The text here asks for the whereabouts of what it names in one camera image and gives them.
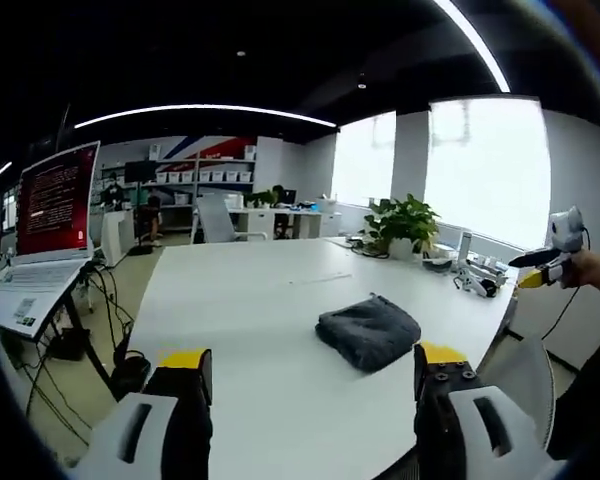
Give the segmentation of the person's right hand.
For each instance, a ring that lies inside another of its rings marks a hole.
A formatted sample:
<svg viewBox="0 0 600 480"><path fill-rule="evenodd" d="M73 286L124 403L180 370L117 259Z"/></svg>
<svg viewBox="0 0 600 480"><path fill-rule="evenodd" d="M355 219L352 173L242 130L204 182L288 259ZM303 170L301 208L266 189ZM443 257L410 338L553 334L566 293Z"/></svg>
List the person's right hand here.
<svg viewBox="0 0 600 480"><path fill-rule="evenodd" d="M573 254L570 260L560 280L563 289L598 285L600 259L597 254L581 250Z"/></svg>

